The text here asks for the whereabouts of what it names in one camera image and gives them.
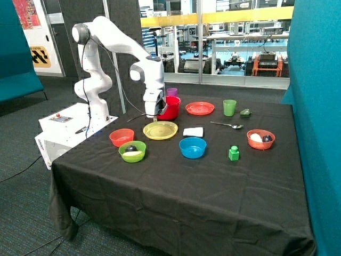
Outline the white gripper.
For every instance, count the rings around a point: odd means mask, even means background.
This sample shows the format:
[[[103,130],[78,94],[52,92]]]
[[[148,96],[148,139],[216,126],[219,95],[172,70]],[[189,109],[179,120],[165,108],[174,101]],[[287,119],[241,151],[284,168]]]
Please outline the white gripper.
[[[162,115],[168,107],[163,90],[146,90],[143,100],[147,117],[157,122],[157,116]]]

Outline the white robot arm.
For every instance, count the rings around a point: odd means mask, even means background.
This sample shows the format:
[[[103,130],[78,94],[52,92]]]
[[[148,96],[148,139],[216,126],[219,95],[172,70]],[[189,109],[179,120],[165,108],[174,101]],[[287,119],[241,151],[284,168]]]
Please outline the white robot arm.
[[[78,23],[72,28],[72,36],[78,44],[81,68],[90,77],[75,84],[76,94],[90,107],[90,117],[94,122],[107,121],[107,102],[100,93],[112,87],[112,79],[101,67],[98,45],[112,53],[130,54],[138,59],[129,69],[133,81],[145,85],[143,101],[149,118],[162,115],[168,105],[165,96],[164,66],[160,57],[150,55],[139,43],[125,35],[114,23],[103,16],[92,22]]]

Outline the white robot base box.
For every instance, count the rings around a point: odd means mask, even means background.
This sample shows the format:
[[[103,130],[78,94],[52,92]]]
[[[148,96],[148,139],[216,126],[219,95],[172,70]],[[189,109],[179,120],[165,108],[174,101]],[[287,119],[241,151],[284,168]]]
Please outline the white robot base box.
[[[35,137],[47,169],[52,162],[111,122],[116,116],[97,121],[89,115],[88,105],[76,103],[39,120],[42,133]]]

